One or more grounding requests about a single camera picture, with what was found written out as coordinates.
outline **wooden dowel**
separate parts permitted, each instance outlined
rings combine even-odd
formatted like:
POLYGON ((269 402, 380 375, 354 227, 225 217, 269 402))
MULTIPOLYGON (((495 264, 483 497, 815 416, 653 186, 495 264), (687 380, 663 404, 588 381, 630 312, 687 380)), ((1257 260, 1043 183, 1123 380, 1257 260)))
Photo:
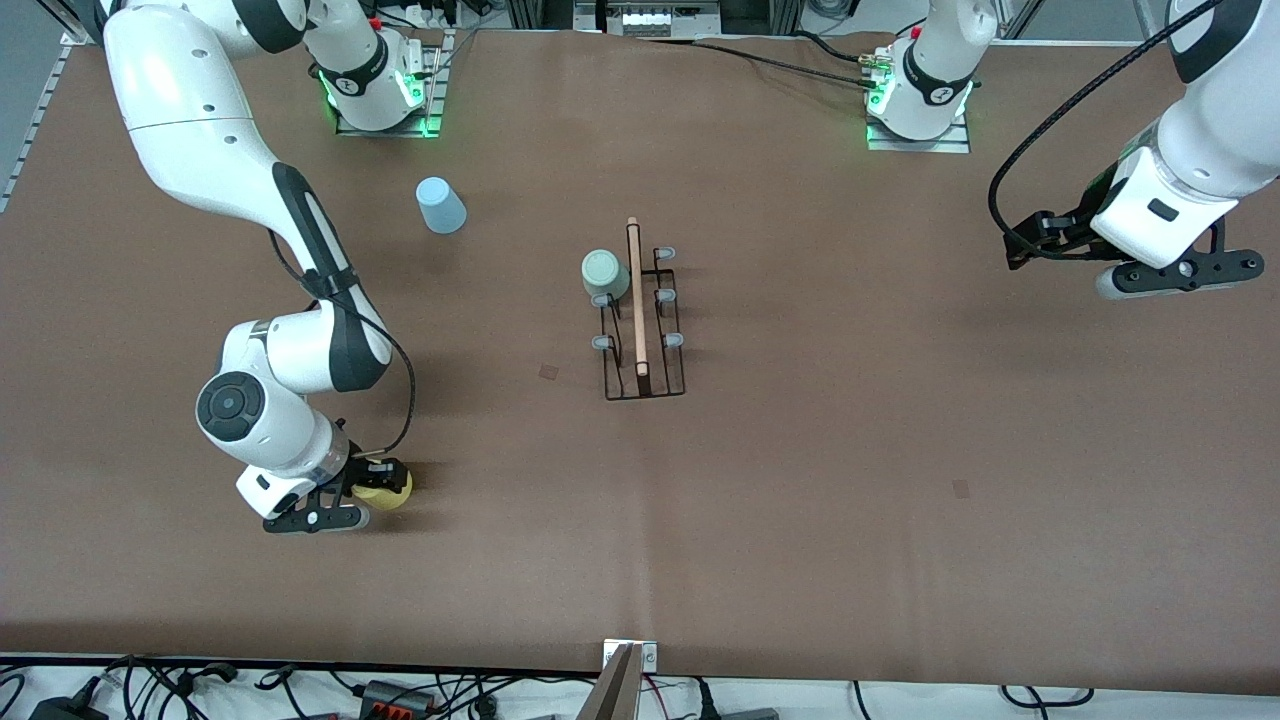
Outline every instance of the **wooden dowel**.
POLYGON ((631 255, 631 314, 636 329, 636 379, 649 384, 649 347, 644 332, 644 265, 640 264, 640 223, 627 218, 627 252, 631 255))

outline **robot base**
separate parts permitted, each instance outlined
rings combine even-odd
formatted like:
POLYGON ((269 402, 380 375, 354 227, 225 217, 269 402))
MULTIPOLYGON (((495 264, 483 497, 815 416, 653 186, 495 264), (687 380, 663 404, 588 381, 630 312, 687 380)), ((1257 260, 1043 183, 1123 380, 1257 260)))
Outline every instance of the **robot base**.
POLYGON ((420 45, 421 59, 411 63, 410 69, 425 74, 420 81, 406 81, 406 92, 421 95, 421 105, 394 126, 381 131, 362 131, 344 120, 329 102, 329 113, 334 119, 334 132, 352 137, 426 137, 440 136, 440 122, 444 118, 444 94, 449 88, 449 72, 453 56, 456 31, 444 31, 440 45, 420 45))
POLYGON ((273 520, 262 520, 262 529, 271 534, 358 530, 369 524, 370 512, 365 507, 343 505, 343 497, 355 496, 378 510, 394 510, 408 500, 412 489, 413 477, 399 460, 353 457, 337 478, 307 493, 301 507, 287 510, 273 520), (328 503, 326 496, 332 497, 328 503))

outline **cable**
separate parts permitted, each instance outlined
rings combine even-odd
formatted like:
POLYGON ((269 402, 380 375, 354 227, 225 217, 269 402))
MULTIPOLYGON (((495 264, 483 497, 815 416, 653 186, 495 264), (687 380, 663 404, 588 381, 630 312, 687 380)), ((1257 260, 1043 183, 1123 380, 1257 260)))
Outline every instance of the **cable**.
POLYGON ((653 682, 653 676, 645 675, 645 682, 653 688, 653 698, 658 701, 658 710, 662 710, 662 720, 671 720, 671 714, 667 712, 667 703, 662 700, 662 691, 658 689, 658 684, 653 682))
POLYGON ((827 73, 827 72, 823 72, 823 70, 815 70, 813 68, 803 68, 800 65, 792 65, 791 63, 783 63, 782 60, 774 60, 773 58, 762 58, 760 55, 753 55, 750 53, 744 53, 741 50, 733 50, 732 47, 724 47, 722 45, 700 45, 698 42, 691 42, 690 45, 692 45, 694 47, 705 47, 707 50, 716 50, 717 53, 727 53, 730 55, 736 55, 739 58, 746 58, 748 60, 754 60, 756 63, 764 63, 767 65, 773 65, 776 68, 782 68, 782 69, 796 72, 796 73, 804 73, 806 76, 814 76, 814 77, 833 79, 833 81, 838 81, 838 82, 847 82, 849 85, 856 85, 858 87, 867 88, 867 90, 870 90, 870 88, 876 87, 876 83, 873 83, 869 79, 852 78, 852 77, 846 77, 846 76, 837 76, 835 73, 827 73))
POLYGON ((339 678, 339 676, 338 676, 338 674, 337 674, 337 673, 334 673, 333 670, 329 670, 329 676, 330 676, 330 678, 333 678, 333 679, 334 679, 334 680, 335 680, 335 682, 337 682, 337 683, 338 683, 339 685, 342 685, 342 687, 347 688, 347 692, 349 692, 349 693, 352 693, 352 694, 355 694, 355 692, 356 692, 356 688, 358 688, 358 687, 360 687, 360 685, 353 685, 353 684, 351 684, 351 683, 348 683, 348 682, 343 680, 343 679, 342 679, 342 678, 339 678))
POLYGON ((929 18, 920 18, 920 19, 915 20, 914 23, 911 23, 911 24, 909 24, 909 26, 904 27, 902 29, 900 29, 900 31, 895 32, 895 33, 893 33, 893 36, 895 36, 895 37, 902 37, 902 33, 905 33, 906 31, 911 29, 913 27, 915 27, 915 26, 918 26, 918 24, 923 23, 923 22, 924 22, 924 20, 927 20, 927 19, 929 19, 929 18))
POLYGON ((721 720, 719 711, 716 710, 716 698, 712 697, 712 687, 701 678, 694 678, 694 680, 698 682, 698 693, 703 700, 703 711, 698 716, 699 720, 721 720))
POLYGON ((449 53, 449 56, 445 58, 444 63, 440 64, 440 67, 435 70, 435 74, 440 74, 444 70, 449 69, 449 65, 453 64, 453 59, 457 58, 458 53, 461 53, 462 49, 467 46, 467 42, 471 42, 471 38, 475 37, 477 32, 480 32, 480 28, 489 24, 500 15, 502 13, 489 13, 486 18, 476 19, 476 22, 471 23, 471 27, 467 29, 467 36, 463 37, 461 41, 458 41, 458 44, 453 47, 453 51, 449 53))
MULTIPOLYGON (((306 290, 307 284, 303 281, 302 275, 298 274, 298 272, 293 269, 293 265, 289 265, 289 261, 284 259, 284 252, 280 250, 280 240, 275 236, 275 231, 268 228, 266 234, 270 236, 271 238, 271 250, 275 252, 275 259, 280 261, 280 266, 284 268, 284 272, 289 273, 289 277, 293 278, 294 282, 297 282, 298 284, 302 286, 303 290, 306 290)), ((417 375, 413 373, 413 361, 408 359, 408 352, 404 352, 404 348, 401 347, 401 343, 394 337, 392 337, 392 333, 383 329, 383 327, 379 325, 378 323, 366 318, 362 313, 356 310, 356 307, 352 304, 347 302, 346 300, 339 300, 338 297, 321 299, 316 297, 315 295, 311 295, 311 297, 314 300, 328 300, 334 305, 337 305, 338 307, 342 307, 347 313, 351 313, 353 316, 360 319, 361 323, 369 325, 378 334, 383 336, 383 338, 387 340, 387 342, 389 342, 392 347, 396 348, 396 352, 399 354, 401 361, 404 363, 404 369, 408 372, 408 407, 404 410, 404 424, 401 427, 401 432, 399 434, 396 436, 396 439, 393 439, 387 447, 383 447, 381 450, 365 451, 361 452, 361 455, 366 457, 371 455, 385 455, 396 450, 396 447, 399 446, 401 441, 404 439, 404 436, 408 434, 408 429, 413 424, 413 409, 417 405, 417 375)))
POLYGON ((1023 689, 1032 696, 1032 702, 1023 702, 1009 693, 1009 685, 1000 685, 1000 694, 1007 700, 1010 703, 1021 707, 1023 710, 1037 710, 1039 711, 1041 720, 1048 720, 1048 711, 1051 707, 1080 707, 1082 705, 1093 700, 1093 688, 1085 688, 1084 694, 1075 700, 1055 700, 1046 701, 1032 685, 1023 685, 1023 689))
MULTIPOLYGON (((165 676, 169 676, 168 670, 165 670, 165 676)), ((142 717, 147 716, 147 706, 151 705, 151 698, 156 694, 157 689, 160 689, 160 683, 155 678, 151 678, 142 685, 142 689, 138 691, 138 694, 142 696, 142 714, 141 714, 142 717)), ((173 693, 169 693, 160 703, 160 715, 157 717, 160 717, 161 720, 164 719, 164 708, 166 707, 166 703, 172 698, 173 693)))
POLYGON ((388 13, 387 10, 381 9, 379 5, 374 5, 374 12, 378 13, 379 15, 384 17, 384 18, 393 19, 393 20, 396 20, 398 23, 404 23, 406 26, 408 26, 408 27, 411 27, 413 29, 428 29, 428 28, 425 28, 422 26, 416 26, 416 24, 411 23, 408 20, 408 18, 401 18, 401 17, 393 15, 393 14, 388 13))
POLYGON ((1124 70, 1125 68, 1128 68, 1129 65, 1132 65, 1135 60, 1138 60, 1138 58, 1142 58, 1143 55, 1146 55, 1152 47, 1155 47, 1156 45, 1160 45, 1165 40, 1167 40, 1169 36, 1171 36, 1175 32, 1180 31, 1181 28, 1187 27, 1188 24, 1190 24, 1192 22, 1194 22, 1196 18, 1198 18, 1198 17, 1203 15, 1204 13, 1212 10, 1215 6, 1220 5, 1221 3, 1222 3, 1222 0, 1204 0, 1204 3, 1201 3, 1199 5, 1197 5, 1194 10, 1187 13, 1181 18, 1178 18, 1176 22, 1170 23, 1169 26, 1165 27, 1165 29, 1162 29, 1162 31, 1157 32, 1156 35, 1151 36, 1146 42, 1143 42, 1142 45, 1134 47, 1124 58, 1120 58, 1119 60, 1116 60, 1110 68, 1102 70, 1102 73, 1098 74, 1098 77, 1091 79, 1088 82, 1088 85, 1085 85, 1075 95, 1073 95, 1071 97, 1069 97, 1066 100, 1066 102, 1062 102, 1062 105, 1060 105, 1057 110, 1053 110, 1053 113, 1050 114, 1048 118, 1044 118, 1044 122, 1042 122, 1039 124, 1039 127, 1037 127, 1034 131, 1032 131, 1032 133, 1027 136, 1027 140, 1024 140, 1021 142, 1021 145, 1019 145, 1012 151, 1012 154, 1009 155, 1009 159, 1005 160, 1005 164, 1001 165, 1000 169, 996 170, 996 174, 991 178, 991 187, 987 190, 987 209, 991 211, 991 219, 996 220, 996 227, 1000 228, 1000 232, 1002 232, 1005 234, 1005 237, 1012 238, 1018 245, 1020 245, 1023 247, 1023 250, 1025 250, 1028 254, 1034 255, 1037 258, 1047 258, 1050 260, 1088 260, 1089 259, 1088 256, 1079 255, 1079 254, 1076 254, 1076 255, 1068 255, 1068 254, 1064 254, 1064 252, 1053 252, 1053 251, 1050 251, 1050 250, 1042 250, 1042 249, 1036 247, 1034 245, 1032 245, 1030 241, 1028 241, 1025 237, 1018 234, 1012 228, 1010 228, 1009 223, 1005 222, 1004 215, 1000 214, 1000 202, 998 202, 998 199, 997 199, 997 195, 1000 193, 1000 183, 1004 182, 1005 176, 1009 174, 1009 170, 1012 169, 1014 164, 1018 163, 1019 158, 1021 158, 1023 154, 1025 154, 1027 150, 1030 149, 1030 146, 1034 145, 1037 140, 1039 140, 1046 132, 1048 132, 1048 129, 1051 127, 1053 127, 1055 124, 1057 124, 1059 120, 1061 120, 1064 117, 1066 117, 1066 114, 1070 113, 1073 108, 1075 108, 1076 105, 1079 105, 1080 101, 1083 101, 1085 97, 1088 97, 1089 95, 1092 95, 1094 90, 1102 87, 1102 85, 1105 82, 1107 82, 1112 77, 1117 76, 1121 70, 1124 70))
POLYGON ((867 703, 863 702, 863 684, 854 680, 854 697, 858 698, 858 711, 863 714, 863 720, 872 720, 872 714, 867 712, 867 703))
MULTIPOLYGON (((10 667, 9 670, 15 670, 15 667, 10 667)), ((0 688, 8 685, 9 683, 18 683, 18 687, 13 689, 13 694, 9 696, 9 700, 4 703, 4 707, 0 707, 0 717, 8 715, 9 710, 13 707, 13 703, 18 702, 18 696, 20 696, 22 691, 26 689, 27 687, 27 678, 23 675, 9 675, 8 678, 0 679, 0 688)))
MULTIPOLYGON (((119 667, 122 664, 125 666, 125 671, 124 671, 124 685, 122 688, 120 702, 124 706, 124 714, 125 714, 125 716, 129 720, 138 720, 138 715, 137 715, 137 712, 134 711, 134 707, 133 707, 133 702, 134 702, 136 698, 134 698, 133 692, 131 689, 131 682, 133 680, 133 669, 134 667, 142 667, 143 670, 146 670, 151 675, 152 680, 155 680, 155 683, 159 687, 163 687, 164 689, 166 689, 169 692, 169 694, 165 696, 165 700, 160 703, 160 715, 159 715, 160 719, 164 717, 164 712, 169 707, 169 702, 174 697, 177 697, 182 702, 183 707, 187 710, 187 719, 188 720, 191 720, 191 717, 198 717, 201 720, 209 720, 209 716, 205 715, 205 712, 201 711, 200 707, 197 707, 196 703, 193 703, 191 701, 191 698, 188 698, 186 694, 183 694, 183 692, 180 692, 180 689, 178 688, 178 685, 174 684, 174 682, 169 678, 169 674, 168 674, 169 671, 161 671, 160 669, 157 669, 157 667, 147 664, 142 659, 134 657, 132 655, 127 655, 127 656, 124 656, 124 657, 122 657, 122 659, 111 662, 110 665, 108 665, 106 669, 104 670, 104 674, 105 673, 110 673, 111 670, 119 667)), ((143 683, 142 691, 138 692, 138 697, 142 696, 142 692, 147 689, 148 684, 150 683, 143 683)), ((146 703, 147 702, 150 702, 150 696, 146 700, 143 700, 143 703, 142 703, 143 716, 146 715, 146 703)))
POLYGON ((841 60, 845 60, 846 63, 854 63, 855 65, 858 64, 858 55, 849 55, 849 54, 841 53, 840 50, 836 50, 831 45, 827 45, 827 41, 823 40, 822 36, 819 36, 817 33, 809 32, 806 29, 797 29, 795 32, 795 36, 796 37, 805 37, 808 40, 812 40, 818 47, 822 49, 823 53, 831 55, 832 58, 840 58, 841 60))
POLYGON ((289 676, 285 675, 282 678, 280 684, 284 685, 284 697, 289 698, 289 705, 292 705, 293 711, 298 714, 298 720, 311 720, 311 716, 302 712, 302 706, 298 705, 298 698, 293 697, 293 688, 289 687, 289 676))

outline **brown tablecloth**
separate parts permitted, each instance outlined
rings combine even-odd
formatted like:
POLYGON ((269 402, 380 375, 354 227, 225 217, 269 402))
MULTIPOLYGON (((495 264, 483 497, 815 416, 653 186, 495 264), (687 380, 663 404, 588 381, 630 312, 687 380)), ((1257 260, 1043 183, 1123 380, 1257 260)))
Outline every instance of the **brown tablecloth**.
MULTIPOLYGON (((1007 272, 986 211, 1120 53, 993 49, 968 156, 869 152, 847 86, 617 37, 481 33, 436 141, 334 137, 305 53, 244 61, 420 375, 408 505, 279 538, 192 407, 230 325, 306 299, 260 228, 150 183, 76 50, 0 215, 0 648, 585 670, 637 637, 668 674, 1275 692, 1280 279, 1106 302, 1094 265, 1007 272), (681 398, 600 395, 577 265, 627 215, 680 252, 681 398)), ((1162 53, 1103 87, 1010 219, 1179 92, 1162 53)), ((1266 252, 1277 210, 1230 237, 1266 252)), ((314 401, 376 445, 404 375, 314 401)))

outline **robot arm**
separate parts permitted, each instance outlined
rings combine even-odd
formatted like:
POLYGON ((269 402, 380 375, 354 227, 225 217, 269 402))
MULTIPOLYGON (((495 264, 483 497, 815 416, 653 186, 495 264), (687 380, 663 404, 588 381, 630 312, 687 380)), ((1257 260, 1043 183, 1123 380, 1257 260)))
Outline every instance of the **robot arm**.
POLYGON ((390 363, 390 347, 324 208, 302 174, 266 147, 230 64, 232 55, 280 51, 317 33, 308 47, 328 63, 321 73, 337 87, 349 81, 339 108, 352 124, 398 122, 412 106, 389 67, 394 42, 374 33, 356 0, 315 5, 308 17, 301 1, 288 0, 131 4, 102 33, 125 127, 156 186, 193 208, 276 233, 317 301, 308 311, 232 328, 219 373, 196 406, 205 436, 250 465, 237 487, 269 529, 282 515, 297 520, 293 506, 308 500, 303 516, 315 520, 276 532, 361 527, 367 514, 338 500, 356 484, 388 487, 404 477, 402 468, 360 459, 340 427, 302 397, 371 387, 390 363), (340 36, 365 60, 335 51, 340 36), (335 496, 330 507, 315 509, 323 515, 311 511, 321 488, 335 496))
MULTIPOLYGON (((1171 0, 1169 22, 1203 5, 1171 0)), ((1226 251, 1222 217, 1280 174, 1280 1, 1226 0, 1172 33, 1181 100, 1143 129, 1062 217, 1039 211, 1015 232, 1047 256, 1123 260, 1097 283, 1108 299, 1230 287, 1262 274, 1251 250, 1226 251), (1211 247, 1196 241, 1211 231, 1211 247)), ((1006 237, 1011 269, 1039 252, 1006 237)))
POLYGON ((867 114, 908 140, 945 133, 973 90, 997 26, 993 0, 931 0, 919 37, 876 51, 887 64, 870 72, 879 90, 867 94, 867 114))

